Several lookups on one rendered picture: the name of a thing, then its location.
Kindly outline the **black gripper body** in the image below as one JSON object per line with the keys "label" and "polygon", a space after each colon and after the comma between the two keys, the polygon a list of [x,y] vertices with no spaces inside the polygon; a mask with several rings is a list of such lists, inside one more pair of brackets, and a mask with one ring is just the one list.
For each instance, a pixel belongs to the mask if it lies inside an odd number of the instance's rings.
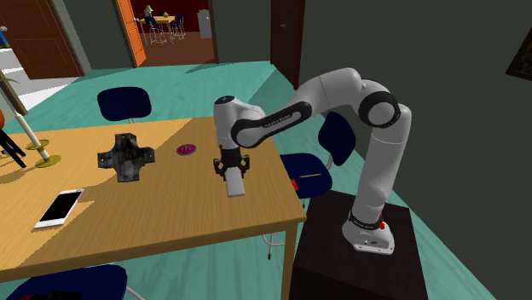
{"label": "black gripper body", "polygon": [[220,151],[221,163],[225,168],[238,167],[241,165],[242,156],[239,147],[231,149],[221,148]]}

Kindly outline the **wooden table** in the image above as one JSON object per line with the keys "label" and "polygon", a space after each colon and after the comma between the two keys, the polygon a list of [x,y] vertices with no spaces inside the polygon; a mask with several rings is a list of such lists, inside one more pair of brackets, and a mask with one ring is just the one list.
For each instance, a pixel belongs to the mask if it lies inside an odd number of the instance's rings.
{"label": "wooden table", "polygon": [[[98,167],[119,133],[155,151],[140,180],[120,183]],[[229,197],[213,169],[219,157],[210,117],[44,131],[61,161],[26,168],[0,159],[0,283],[179,251],[275,232],[286,233],[280,297],[288,300],[298,224],[306,218],[271,140],[249,151],[245,194]],[[195,153],[176,149],[194,144]],[[84,189],[61,226],[34,225],[61,191]]]}

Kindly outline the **dark blue chair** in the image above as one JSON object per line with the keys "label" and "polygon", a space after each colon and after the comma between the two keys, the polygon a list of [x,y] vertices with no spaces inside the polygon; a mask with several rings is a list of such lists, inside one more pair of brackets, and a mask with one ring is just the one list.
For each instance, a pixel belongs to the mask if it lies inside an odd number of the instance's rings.
{"label": "dark blue chair", "polygon": [[105,89],[97,95],[97,102],[102,117],[113,122],[145,118],[152,111],[150,97],[140,87]]}
{"label": "dark blue chair", "polygon": [[145,300],[127,280],[126,270],[115,264],[78,268],[31,277],[6,300],[124,300],[126,292]]}
{"label": "dark blue chair", "polygon": [[[298,185],[296,194],[302,199],[303,208],[306,200],[329,191],[333,186],[330,175],[332,164],[341,166],[350,157],[356,146],[356,135],[350,123],[337,112],[329,112],[318,133],[318,142],[329,152],[326,163],[311,153],[282,154],[280,159],[290,179]],[[299,178],[302,175],[321,173],[321,176]]]}

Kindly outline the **black cross-shaped object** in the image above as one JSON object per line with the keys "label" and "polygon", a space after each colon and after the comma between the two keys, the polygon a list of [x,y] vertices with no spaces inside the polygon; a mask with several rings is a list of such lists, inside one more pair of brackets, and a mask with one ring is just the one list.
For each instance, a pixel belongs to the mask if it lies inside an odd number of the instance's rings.
{"label": "black cross-shaped object", "polygon": [[113,148],[97,154],[98,167],[114,169],[118,182],[139,181],[140,169],[154,162],[154,150],[151,147],[138,147],[136,135],[131,133],[116,134]]}

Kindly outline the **dark robot stand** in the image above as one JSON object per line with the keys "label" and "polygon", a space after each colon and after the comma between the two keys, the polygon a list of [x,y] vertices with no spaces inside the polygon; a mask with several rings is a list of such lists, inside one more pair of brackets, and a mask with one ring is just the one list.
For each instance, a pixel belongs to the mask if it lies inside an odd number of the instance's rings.
{"label": "dark robot stand", "polygon": [[310,200],[292,268],[289,300],[429,300],[410,210],[384,207],[396,249],[356,251],[342,226],[355,197],[329,191]]}

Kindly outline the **dark brown door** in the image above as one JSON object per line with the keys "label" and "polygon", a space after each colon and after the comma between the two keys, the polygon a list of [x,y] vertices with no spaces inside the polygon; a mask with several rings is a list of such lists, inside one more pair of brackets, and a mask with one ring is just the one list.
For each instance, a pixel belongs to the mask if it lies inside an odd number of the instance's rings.
{"label": "dark brown door", "polygon": [[305,0],[271,0],[270,63],[297,89]]}

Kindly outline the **dining table with blue chairs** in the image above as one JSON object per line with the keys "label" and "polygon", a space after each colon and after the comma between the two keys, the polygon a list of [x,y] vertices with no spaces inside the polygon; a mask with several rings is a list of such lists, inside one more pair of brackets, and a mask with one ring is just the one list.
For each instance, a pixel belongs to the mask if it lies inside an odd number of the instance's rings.
{"label": "dining table with blue chairs", "polygon": [[144,18],[136,18],[141,28],[142,37],[146,45],[154,46],[182,41],[186,37],[184,30],[184,14],[178,16],[164,12],[160,16],[153,14],[153,9],[147,5],[144,9]]}

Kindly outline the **orange door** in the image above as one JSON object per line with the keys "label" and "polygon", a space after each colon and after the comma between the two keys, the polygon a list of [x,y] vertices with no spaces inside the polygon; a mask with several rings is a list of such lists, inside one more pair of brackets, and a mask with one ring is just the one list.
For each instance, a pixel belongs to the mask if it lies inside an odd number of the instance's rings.
{"label": "orange door", "polygon": [[132,66],[139,67],[147,57],[130,0],[113,0],[113,3],[117,9],[119,24],[130,50]]}

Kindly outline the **white smartphone with black screen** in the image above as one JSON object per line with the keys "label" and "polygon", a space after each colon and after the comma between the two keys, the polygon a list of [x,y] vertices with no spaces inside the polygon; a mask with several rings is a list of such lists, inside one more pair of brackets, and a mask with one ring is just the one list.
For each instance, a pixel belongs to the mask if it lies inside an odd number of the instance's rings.
{"label": "white smartphone with black screen", "polygon": [[61,226],[72,212],[84,189],[61,191],[34,225],[34,229]]}

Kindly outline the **white pole with olive feet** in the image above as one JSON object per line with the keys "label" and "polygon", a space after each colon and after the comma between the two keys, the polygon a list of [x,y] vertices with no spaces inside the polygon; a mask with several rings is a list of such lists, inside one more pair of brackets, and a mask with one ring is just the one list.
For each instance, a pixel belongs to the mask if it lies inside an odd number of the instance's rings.
{"label": "white pole with olive feet", "polygon": [[30,139],[30,143],[25,146],[25,150],[37,151],[41,159],[35,164],[37,168],[46,168],[51,165],[57,164],[61,161],[60,155],[49,155],[45,150],[45,147],[49,144],[49,140],[39,140],[34,132],[32,131],[29,124],[26,122],[21,113],[19,113],[12,101],[9,98],[6,98],[7,105],[14,114],[14,118],[20,124],[21,128],[25,131],[26,135]]}

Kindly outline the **black tripod legs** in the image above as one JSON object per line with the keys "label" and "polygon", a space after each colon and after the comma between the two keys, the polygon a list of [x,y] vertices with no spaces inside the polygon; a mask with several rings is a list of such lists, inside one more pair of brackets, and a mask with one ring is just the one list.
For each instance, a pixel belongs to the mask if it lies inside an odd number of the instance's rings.
{"label": "black tripod legs", "polygon": [[26,164],[21,160],[21,157],[25,157],[26,154],[3,130],[0,130],[0,146],[21,168],[26,168]]}

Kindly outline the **brown wooden door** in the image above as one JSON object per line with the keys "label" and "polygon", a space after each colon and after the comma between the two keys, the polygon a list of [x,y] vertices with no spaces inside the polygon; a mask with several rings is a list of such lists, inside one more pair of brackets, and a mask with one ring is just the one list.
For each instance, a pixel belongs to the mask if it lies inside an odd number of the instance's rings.
{"label": "brown wooden door", "polygon": [[84,75],[52,0],[0,0],[0,26],[30,79]]}

